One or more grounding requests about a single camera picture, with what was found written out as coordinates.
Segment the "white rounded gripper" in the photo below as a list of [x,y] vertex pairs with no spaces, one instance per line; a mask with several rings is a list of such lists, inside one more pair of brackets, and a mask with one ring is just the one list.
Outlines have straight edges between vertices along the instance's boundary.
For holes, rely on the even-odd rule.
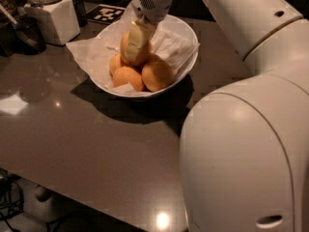
[[125,56],[135,60],[144,45],[150,41],[157,25],[168,14],[173,0],[132,0],[132,8],[138,18],[132,21],[129,28]]

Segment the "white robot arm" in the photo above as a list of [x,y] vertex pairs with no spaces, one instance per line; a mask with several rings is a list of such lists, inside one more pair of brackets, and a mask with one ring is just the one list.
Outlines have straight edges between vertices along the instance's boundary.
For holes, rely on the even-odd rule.
[[202,0],[250,71],[188,113],[189,232],[309,232],[309,20],[285,0]]

